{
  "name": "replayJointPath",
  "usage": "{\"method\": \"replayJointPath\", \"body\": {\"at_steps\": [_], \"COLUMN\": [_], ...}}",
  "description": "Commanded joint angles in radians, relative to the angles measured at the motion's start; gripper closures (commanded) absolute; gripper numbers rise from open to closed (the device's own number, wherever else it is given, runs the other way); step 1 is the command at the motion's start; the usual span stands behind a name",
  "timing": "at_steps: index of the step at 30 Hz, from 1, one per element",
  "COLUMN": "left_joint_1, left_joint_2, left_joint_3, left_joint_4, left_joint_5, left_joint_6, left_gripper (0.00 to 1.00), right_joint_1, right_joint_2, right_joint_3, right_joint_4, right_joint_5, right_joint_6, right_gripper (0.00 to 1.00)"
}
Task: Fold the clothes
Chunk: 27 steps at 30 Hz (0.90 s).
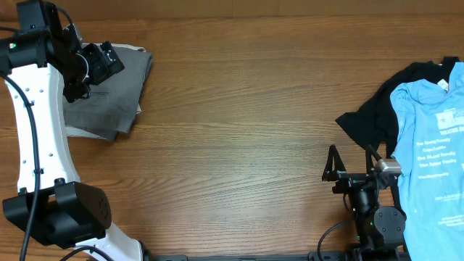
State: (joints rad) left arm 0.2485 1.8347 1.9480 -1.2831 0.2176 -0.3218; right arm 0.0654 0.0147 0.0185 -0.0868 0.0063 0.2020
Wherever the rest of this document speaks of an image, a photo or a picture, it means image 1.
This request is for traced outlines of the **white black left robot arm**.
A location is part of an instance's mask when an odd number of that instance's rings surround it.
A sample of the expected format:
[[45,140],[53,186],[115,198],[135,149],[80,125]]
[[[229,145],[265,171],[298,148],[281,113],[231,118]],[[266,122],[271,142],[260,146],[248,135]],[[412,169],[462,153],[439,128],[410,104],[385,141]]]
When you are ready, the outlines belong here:
[[11,94],[20,147],[18,194],[2,203],[26,239],[96,260],[148,260],[144,245],[112,222],[106,194],[81,182],[65,131],[62,100],[84,95],[123,65],[109,42],[80,48],[47,27],[1,40],[1,76]]

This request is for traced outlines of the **grey shorts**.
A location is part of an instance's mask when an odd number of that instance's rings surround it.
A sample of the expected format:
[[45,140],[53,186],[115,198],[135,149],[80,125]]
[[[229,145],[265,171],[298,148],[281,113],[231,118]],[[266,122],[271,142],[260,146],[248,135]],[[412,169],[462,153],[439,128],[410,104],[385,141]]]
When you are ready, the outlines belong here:
[[90,97],[73,103],[63,101],[66,132],[69,137],[113,141],[130,133],[141,112],[141,92],[151,70],[153,56],[145,48],[115,44],[115,52],[125,69],[97,86]]

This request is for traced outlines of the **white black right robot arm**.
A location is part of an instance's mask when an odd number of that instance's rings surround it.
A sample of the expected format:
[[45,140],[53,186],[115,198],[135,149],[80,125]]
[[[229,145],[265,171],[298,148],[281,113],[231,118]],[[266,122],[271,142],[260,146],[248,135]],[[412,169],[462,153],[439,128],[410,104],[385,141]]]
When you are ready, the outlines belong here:
[[357,242],[346,246],[338,260],[409,260],[398,251],[405,244],[407,216],[399,203],[397,188],[401,167],[395,159],[381,157],[372,146],[365,149],[366,172],[348,173],[335,145],[329,146],[322,180],[333,182],[332,192],[343,196],[343,203],[352,218],[329,228],[319,239],[317,255],[323,240],[337,228],[353,223]]

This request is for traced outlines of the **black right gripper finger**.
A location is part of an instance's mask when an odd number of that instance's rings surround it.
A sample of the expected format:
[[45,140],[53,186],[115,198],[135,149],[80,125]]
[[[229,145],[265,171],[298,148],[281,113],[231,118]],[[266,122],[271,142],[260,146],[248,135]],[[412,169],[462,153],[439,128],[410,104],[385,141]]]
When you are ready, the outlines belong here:
[[374,168],[373,159],[379,161],[382,159],[380,154],[369,144],[365,148],[365,158],[366,158],[366,171],[368,174],[372,172]]
[[323,181],[337,181],[347,170],[341,160],[339,152],[334,144],[329,146],[326,166],[322,174]]

